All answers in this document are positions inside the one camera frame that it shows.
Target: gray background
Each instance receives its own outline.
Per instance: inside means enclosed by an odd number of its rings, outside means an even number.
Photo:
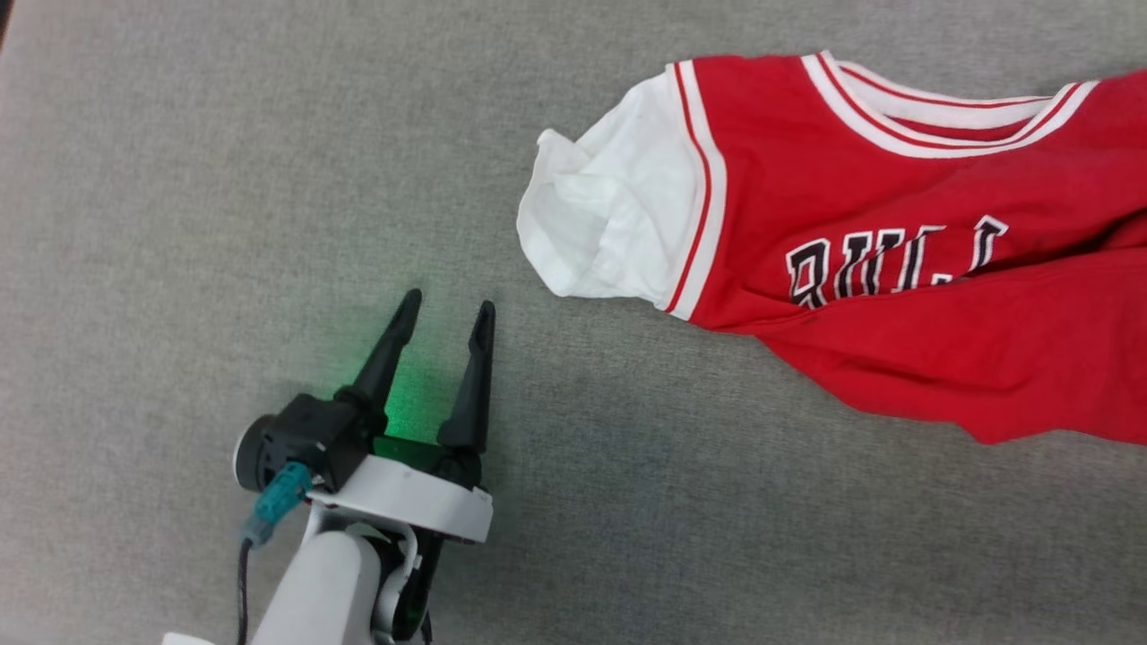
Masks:
[[[236,436],[329,394],[421,286],[411,436],[499,305],[497,514],[444,555],[443,644],[1147,642],[1147,450],[856,413],[750,339],[552,296],[514,232],[537,134],[669,61],[832,48],[1046,93],[1147,65],[1140,0],[484,5],[17,2],[0,634],[232,642]],[[301,520],[252,565],[256,615]]]

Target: white sleeve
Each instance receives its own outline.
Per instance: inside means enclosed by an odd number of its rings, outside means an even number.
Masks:
[[[660,309],[673,298],[704,174],[671,70],[630,90],[576,142],[553,130],[538,139],[517,233],[554,294]]]

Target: clothing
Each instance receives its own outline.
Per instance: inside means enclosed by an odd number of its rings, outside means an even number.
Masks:
[[[679,62],[541,134],[518,234],[555,294],[757,336],[859,410],[1147,443],[1144,106],[1147,71],[981,101]]]

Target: red stripe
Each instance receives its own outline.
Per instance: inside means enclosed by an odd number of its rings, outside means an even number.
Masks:
[[[860,73],[860,72],[858,72],[856,70],[849,69],[849,68],[841,68],[841,71],[843,71],[844,73],[851,76],[852,78],[856,78],[857,80],[861,80],[861,81],[866,83],[867,85],[871,85],[871,86],[875,87],[876,90],[880,90],[881,92],[883,92],[885,94],[891,94],[894,96],[899,96],[900,99],[908,99],[910,101],[916,101],[919,103],[930,103],[933,106],[951,106],[953,108],[992,109],[992,108],[1006,108],[1008,106],[1024,106],[1024,104],[1028,104],[1028,103],[1036,103],[1036,102],[1039,102],[1039,101],[1046,101],[1047,100],[1047,99],[1038,99],[1037,98],[1037,99],[1019,99],[1019,100],[1014,100],[1014,101],[1008,101],[1008,100],[1005,99],[1002,101],[989,101],[989,102],[983,102],[983,101],[962,102],[962,101],[958,101],[958,100],[957,101],[945,101],[943,99],[928,99],[928,98],[924,98],[924,96],[915,96],[915,95],[912,95],[912,94],[907,94],[905,92],[899,92],[897,90],[892,90],[891,87],[888,87],[885,85],[881,85],[880,81],[877,81],[876,79],[868,78],[867,76],[864,76],[863,73]]]
[[[677,93],[681,98],[681,111],[685,112],[685,129],[689,132],[689,140],[693,141],[693,147],[697,149],[697,154],[701,155],[701,166],[705,172],[705,199],[701,205],[701,220],[697,222],[697,231],[693,235],[693,247],[689,248],[689,257],[685,261],[685,267],[681,269],[681,277],[678,278],[677,290],[673,292],[673,300],[669,301],[669,306],[665,309],[666,312],[672,313],[677,308],[677,301],[681,300],[681,292],[685,290],[685,280],[689,275],[689,269],[693,266],[693,258],[697,255],[697,247],[701,244],[701,232],[705,230],[705,220],[709,219],[709,197],[712,193],[712,180],[709,176],[709,160],[705,158],[705,154],[701,150],[701,145],[697,143],[697,135],[693,132],[693,117],[689,116],[689,101],[685,98],[685,80],[681,79],[681,63],[673,63],[673,71],[677,76]]]
[[[1067,103],[1068,99],[1071,98],[1071,94],[1074,94],[1075,91],[1079,88],[1078,85],[1074,85],[1071,87],[1071,90],[1069,90],[1062,96],[1062,99],[1055,106],[1054,109],[1050,110],[1046,115],[1044,115],[1044,118],[1039,119],[1039,123],[1036,124],[1035,127],[1032,127],[1031,130],[1029,130],[1027,134],[1024,134],[1023,137],[1016,139],[1015,141],[1008,141],[1007,143],[994,142],[994,143],[981,143],[981,145],[973,145],[973,143],[961,143],[961,145],[955,145],[955,143],[935,143],[935,142],[931,142],[931,141],[921,141],[921,140],[918,140],[918,139],[913,139],[913,138],[906,137],[906,135],[904,135],[904,134],[902,134],[902,133],[899,133],[899,132],[897,132],[895,130],[889,129],[883,123],[880,123],[879,121],[872,118],[872,116],[869,116],[868,112],[866,112],[864,109],[861,109],[860,106],[858,106],[856,103],[856,101],[853,101],[852,98],[849,96],[848,92],[844,91],[844,87],[841,85],[840,80],[836,79],[836,75],[833,73],[833,69],[828,65],[828,62],[825,61],[824,55],[818,55],[817,60],[820,61],[821,68],[824,68],[825,73],[828,76],[828,79],[833,83],[833,86],[836,87],[836,92],[841,95],[841,98],[843,98],[849,103],[849,106],[852,107],[852,110],[855,112],[857,112],[858,115],[863,116],[868,123],[875,125],[876,127],[879,127],[880,130],[882,130],[884,133],[890,134],[892,137],[896,137],[897,139],[899,139],[902,141],[905,141],[907,143],[913,143],[915,146],[922,146],[922,147],[926,147],[926,148],[939,148],[939,149],[945,149],[945,150],[965,150],[965,149],[980,150],[980,149],[997,148],[997,147],[1000,147],[1000,146],[1011,146],[1013,143],[1019,143],[1020,141],[1023,141],[1028,137],[1031,137],[1031,134],[1035,133],[1035,132],[1037,132],[1041,125],[1044,125],[1052,117],[1054,117],[1055,114],[1059,112],[1060,109],[1063,107],[1063,104]]]

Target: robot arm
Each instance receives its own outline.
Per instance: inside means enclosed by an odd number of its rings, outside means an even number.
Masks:
[[[493,367],[492,303],[478,311],[470,362],[437,445],[385,434],[387,397],[421,301],[418,289],[406,294],[353,384],[331,401],[296,396],[279,414],[258,419],[236,446],[235,477],[264,494],[255,523],[244,529],[255,546],[279,519],[260,515],[276,477],[302,466],[309,485],[294,502],[310,488],[302,545],[252,645],[392,644],[420,630],[429,642],[427,603],[443,544],[486,539],[493,499],[479,484]],[[167,635],[164,645],[203,643],[179,638],[187,637]]]

